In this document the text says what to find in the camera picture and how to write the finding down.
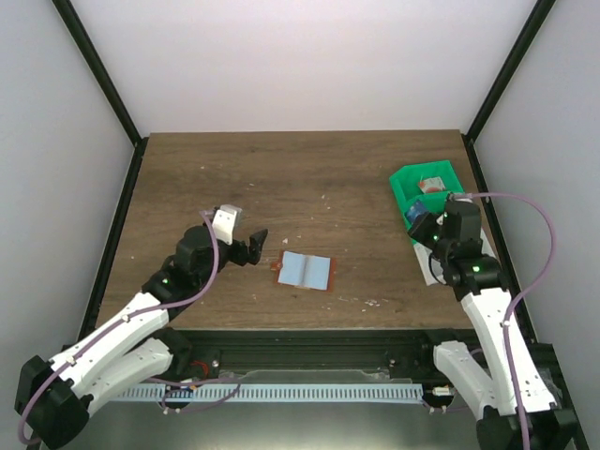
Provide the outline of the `green bin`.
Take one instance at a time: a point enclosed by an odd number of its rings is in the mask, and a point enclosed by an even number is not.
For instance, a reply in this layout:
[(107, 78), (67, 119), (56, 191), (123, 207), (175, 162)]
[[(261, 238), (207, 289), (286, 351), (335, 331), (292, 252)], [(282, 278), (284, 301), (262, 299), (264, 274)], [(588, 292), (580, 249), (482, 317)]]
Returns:
[(403, 212), (406, 228), (409, 230), (416, 219), (425, 213), (433, 214), (437, 219), (437, 223), (441, 225), (447, 197), (448, 193), (446, 191), (440, 191), (420, 194), (412, 198), (407, 209)]
[(440, 177), (450, 192), (463, 192), (458, 175), (449, 160), (439, 160), (401, 167), (389, 177), (391, 189), (401, 209), (410, 206), (424, 191), (419, 184), (429, 178)]

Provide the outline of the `right black frame post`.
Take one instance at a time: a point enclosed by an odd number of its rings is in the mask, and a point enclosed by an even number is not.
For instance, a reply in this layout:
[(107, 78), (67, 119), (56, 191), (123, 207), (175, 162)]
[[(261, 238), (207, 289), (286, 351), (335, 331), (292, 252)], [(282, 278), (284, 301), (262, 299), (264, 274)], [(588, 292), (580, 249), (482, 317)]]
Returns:
[(462, 135), (466, 143), (474, 143), (480, 136), (555, 4), (556, 0), (534, 3), (468, 131)]

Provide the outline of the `left black frame post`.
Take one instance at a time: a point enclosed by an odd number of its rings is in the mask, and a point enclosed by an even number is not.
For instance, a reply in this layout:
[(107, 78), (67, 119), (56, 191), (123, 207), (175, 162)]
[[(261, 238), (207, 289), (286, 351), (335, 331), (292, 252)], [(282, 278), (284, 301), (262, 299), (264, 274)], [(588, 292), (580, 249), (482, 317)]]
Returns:
[(106, 69), (76, 8), (68, 0), (52, 0), (52, 4), (93, 74), (104, 97), (109, 102), (128, 139), (134, 146), (138, 146), (143, 140), (142, 136), (135, 126), (123, 99), (119, 95), (112, 77)]

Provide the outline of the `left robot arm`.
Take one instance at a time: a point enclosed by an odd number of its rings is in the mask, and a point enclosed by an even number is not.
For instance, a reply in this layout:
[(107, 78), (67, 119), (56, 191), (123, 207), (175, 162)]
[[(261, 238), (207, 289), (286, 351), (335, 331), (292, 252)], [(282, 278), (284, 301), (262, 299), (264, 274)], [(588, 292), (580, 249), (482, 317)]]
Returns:
[(186, 365), (186, 342), (170, 322), (208, 292), (227, 263), (261, 260), (268, 231), (240, 241), (233, 230), (217, 217), (187, 229), (174, 253), (115, 316), (50, 359), (26, 361), (14, 403), (19, 441), (59, 449), (116, 395)]

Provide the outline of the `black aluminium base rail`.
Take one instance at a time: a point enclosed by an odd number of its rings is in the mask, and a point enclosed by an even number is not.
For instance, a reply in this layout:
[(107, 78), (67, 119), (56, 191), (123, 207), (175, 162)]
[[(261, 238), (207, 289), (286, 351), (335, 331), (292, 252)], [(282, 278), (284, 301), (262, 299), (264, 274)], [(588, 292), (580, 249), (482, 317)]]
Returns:
[(460, 341), (475, 361), (490, 361), (472, 329), (371, 330), (180, 330), (175, 339), (171, 380), (215, 378), (226, 371), (382, 371), (391, 378), (443, 378), (433, 364), (434, 347)]

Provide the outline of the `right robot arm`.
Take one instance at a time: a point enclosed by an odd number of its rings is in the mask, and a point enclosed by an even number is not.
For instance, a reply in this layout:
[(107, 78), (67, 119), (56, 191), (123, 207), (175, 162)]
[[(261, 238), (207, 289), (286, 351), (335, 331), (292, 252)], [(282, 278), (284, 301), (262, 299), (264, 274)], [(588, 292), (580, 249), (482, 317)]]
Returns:
[(575, 413), (561, 407), (536, 367), (515, 318), (499, 261), (484, 251), (481, 212), (471, 195), (449, 195), (440, 213), (409, 207), (408, 235), (439, 262), (442, 277), (470, 319), (486, 363), (467, 345), (435, 346), (433, 362), (476, 419), (482, 449), (564, 449), (575, 437)]

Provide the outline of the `black frame post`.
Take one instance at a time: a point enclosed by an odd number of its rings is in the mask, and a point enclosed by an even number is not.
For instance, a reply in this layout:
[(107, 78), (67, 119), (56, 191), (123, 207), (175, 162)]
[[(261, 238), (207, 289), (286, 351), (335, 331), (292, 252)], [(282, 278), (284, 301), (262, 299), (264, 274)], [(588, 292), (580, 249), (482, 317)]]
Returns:
[(468, 131), (462, 135), (466, 143), (474, 143), (480, 136), (555, 4), (556, 0), (534, 3)]
[(52, 0), (52, 4), (93, 74), (104, 97), (109, 102), (128, 139), (134, 146), (138, 146), (143, 140), (142, 136), (135, 126), (123, 99), (119, 95), (112, 77), (106, 69), (76, 8), (68, 0)]

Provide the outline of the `green bin far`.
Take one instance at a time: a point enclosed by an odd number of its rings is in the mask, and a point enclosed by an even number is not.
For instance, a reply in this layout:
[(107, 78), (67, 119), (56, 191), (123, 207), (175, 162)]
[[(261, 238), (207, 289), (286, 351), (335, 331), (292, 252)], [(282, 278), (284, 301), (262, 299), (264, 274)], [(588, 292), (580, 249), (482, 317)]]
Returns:
[(449, 160), (439, 160), (401, 167), (389, 177), (391, 189), (401, 209), (410, 206), (424, 191), (419, 184), (429, 178), (440, 177), (450, 192), (463, 192), (458, 175)]

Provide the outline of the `red white card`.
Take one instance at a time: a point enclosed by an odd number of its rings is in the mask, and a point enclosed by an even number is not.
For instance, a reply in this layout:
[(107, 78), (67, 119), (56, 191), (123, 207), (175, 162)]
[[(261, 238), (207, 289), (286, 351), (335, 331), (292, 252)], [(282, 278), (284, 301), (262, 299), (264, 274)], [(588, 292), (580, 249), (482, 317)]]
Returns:
[(423, 194), (446, 191), (445, 184), (440, 176), (423, 178), (417, 183), (417, 186)]

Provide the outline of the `white bin near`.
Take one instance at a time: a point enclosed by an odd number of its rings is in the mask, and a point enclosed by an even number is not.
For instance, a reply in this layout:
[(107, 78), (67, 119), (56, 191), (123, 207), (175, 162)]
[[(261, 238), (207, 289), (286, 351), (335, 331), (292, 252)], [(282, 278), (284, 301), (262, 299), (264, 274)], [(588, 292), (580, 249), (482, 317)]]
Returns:
[(442, 267), (439, 262), (430, 257), (431, 250), (419, 243), (413, 245), (413, 250), (426, 285), (444, 284)]

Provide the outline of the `green bin middle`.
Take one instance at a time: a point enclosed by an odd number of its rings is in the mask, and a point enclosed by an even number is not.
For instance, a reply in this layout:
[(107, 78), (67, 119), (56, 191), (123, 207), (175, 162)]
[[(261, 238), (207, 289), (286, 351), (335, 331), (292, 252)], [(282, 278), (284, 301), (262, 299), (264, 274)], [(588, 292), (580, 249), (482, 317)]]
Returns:
[(406, 228), (409, 230), (416, 219), (425, 213), (433, 214), (437, 219), (437, 223), (441, 225), (447, 197), (448, 193), (446, 191), (440, 191), (420, 194), (412, 198), (407, 209), (403, 212)]

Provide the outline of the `blue card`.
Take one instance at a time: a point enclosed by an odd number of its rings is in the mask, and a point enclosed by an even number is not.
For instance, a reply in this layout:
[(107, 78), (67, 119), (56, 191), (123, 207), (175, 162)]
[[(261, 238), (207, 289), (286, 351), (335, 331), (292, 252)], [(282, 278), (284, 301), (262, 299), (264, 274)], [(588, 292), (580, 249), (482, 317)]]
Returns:
[(404, 213), (407, 222), (413, 225), (414, 222), (422, 215), (428, 213), (428, 208), (420, 200), (415, 200), (413, 204)]

